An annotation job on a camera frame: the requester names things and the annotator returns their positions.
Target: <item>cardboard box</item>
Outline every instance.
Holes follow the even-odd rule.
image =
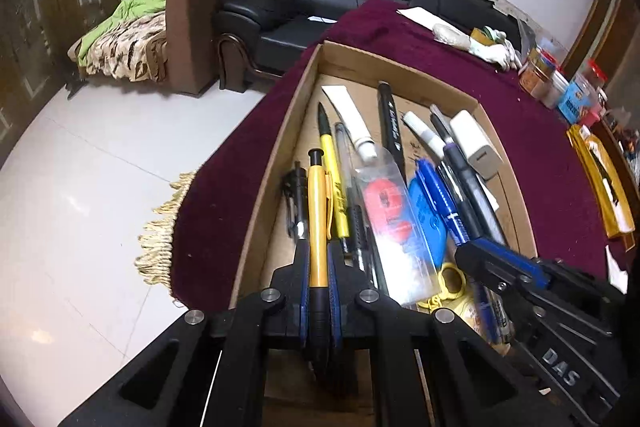
[[[322,93],[321,86],[347,86],[373,139],[380,142],[376,91],[380,80],[390,84],[399,112],[411,110],[424,121],[429,121],[428,106],[436,103],[447,116],[466,109],[478,120],[504,160],[498,175],[487,183],[500,204],[498,220],[513,250],[529,258],[536,255],[529,216],[518,182],[500,139],[478,101],[431,75],[378,55],[333,42],[324,42],[316,48],[303,73],[271,152],[244,240],[231,307],[235,307],[238,298],[267,287],[273,270],[290,264],[293,260],[294,243],[286,232],[286,206],[280,183],[295,160],[300,161],[305,168],[308,167],[307,151],[313,147],[320,147],[316,121],[318,102],[324,105],[332,125],[338,121],[337,114]],[[404,124],[401,125],[401,136],[409,180],[414,175],[414,158],[429,154]],[[278,374],[284,375],[285,372],[287,378],[278,377]],[[284,380],[290,381],[291,384],[285,385]],[[327,397],[321,396],[322,394],[314,388],[312,380],[310,371],[299,354],[274,354],[273,357],[270,356],[265,397],[276,399],[278,402],[293,401],[308,406],[322,403],[324,407]],[[370,394],[366,394],[362,399],[348,404],[342,403],[337,408],[350,410],[351,413],[369,410]]]

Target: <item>tile floor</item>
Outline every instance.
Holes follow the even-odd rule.
[[[22,136],[0,170],[0,375],[36,427],[184,312],[137,274],[138,234],[264,89],[196,99],[100,84],[71,101],[62,89]]]

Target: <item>yellow highlighter pen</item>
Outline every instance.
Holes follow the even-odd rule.
[[[309,151],[308,201],[309,201],[309,306],[308,347],[314,369],[323,371],[328,363],[331,335],[329,309],[329,273],[327,270],[326,240],[327,203],[331,199],[328,188],[329,175],[322,167],[322,149]]]
[[[326,117],[326,112],[320,102],[318,102],[318,131],[320,133],[322,151],[324,152],[324,165],[332,178],[333,186],[331,195],[334,200],[335,232],[340,240],[342,252],[346,255],[350,251],[348,245],[349,221],[347,220],[346,199],[342,191],[340,169],[338,168],[338,160],[335,154],[335,145],[334,138],[331,134],[331,126],[329,126],[329,119]]]

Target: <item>blue pen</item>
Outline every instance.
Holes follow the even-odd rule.
[[[444,184],[433,165],[426,159],[421,158],[417,162],[415,176],[422,185],[427,198],[431,198],[435,204],[436,210],[442,217],[447,230],[451,234],[454,243],[458,247],[469,240],[462,220],[458,215],[458,210],[449,195],[447,186]]]

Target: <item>white tube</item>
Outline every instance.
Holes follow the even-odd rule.
[[[322,90],[338,112],[340,120],[342,120],[353,142],[353,147],[362,161],[368,163],[376,158],[378,155],[369,129],[353,103],[346,86],[322,86]]]
[[[444,158],[444,142],[442,138],[435,134],[414,112],[406,112],[402,116],[402,121],[427,144],[431,152],[433,152],[439,160]]]

